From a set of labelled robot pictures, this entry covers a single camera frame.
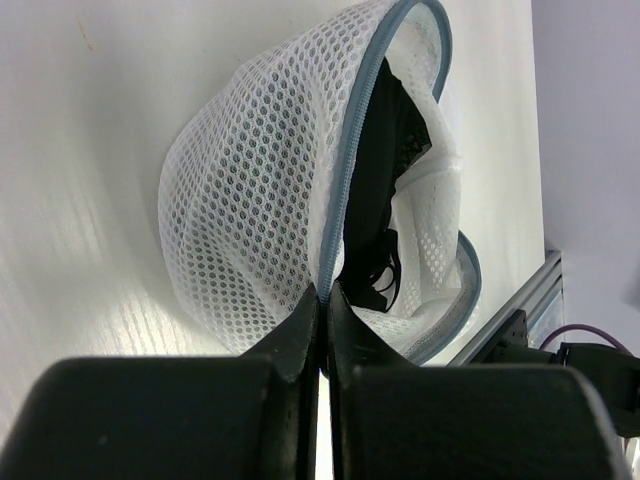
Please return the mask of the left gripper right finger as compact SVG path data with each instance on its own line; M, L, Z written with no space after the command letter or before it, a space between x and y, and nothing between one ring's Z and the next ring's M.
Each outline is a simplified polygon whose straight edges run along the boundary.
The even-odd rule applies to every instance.
M626 479L630 358L518 348L506 363L420 367L334 286L327 310L338 479Z

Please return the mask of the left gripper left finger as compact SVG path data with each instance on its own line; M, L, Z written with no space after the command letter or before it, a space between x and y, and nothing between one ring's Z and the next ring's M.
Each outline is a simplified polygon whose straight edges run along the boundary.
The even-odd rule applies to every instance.
M5 479L310 479L320 302L237 357L77 357L35 382Z

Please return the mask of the round white mesh laundry bag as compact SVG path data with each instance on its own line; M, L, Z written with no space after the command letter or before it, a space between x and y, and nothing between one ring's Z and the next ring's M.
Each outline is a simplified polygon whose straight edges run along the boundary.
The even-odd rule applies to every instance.
M241 65L180 133L159 184L162 251L181 306L228 350L253 347L309 286L322 301L342 289L351 178L383 61L432 146L395 184L395 303L385 313L348 303L419 365L466 327L482 280L459 228L461 162L440 109L451 59L439 2L356 4Z

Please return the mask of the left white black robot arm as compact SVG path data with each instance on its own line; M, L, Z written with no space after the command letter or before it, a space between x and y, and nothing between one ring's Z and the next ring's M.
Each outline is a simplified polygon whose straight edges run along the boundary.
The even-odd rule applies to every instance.
M334 288L236 358L96 357L51 366L1 455L5 479L309 479L330 382L338 479L627 479L639 361L549 353L501 327L459 366L416 366Z

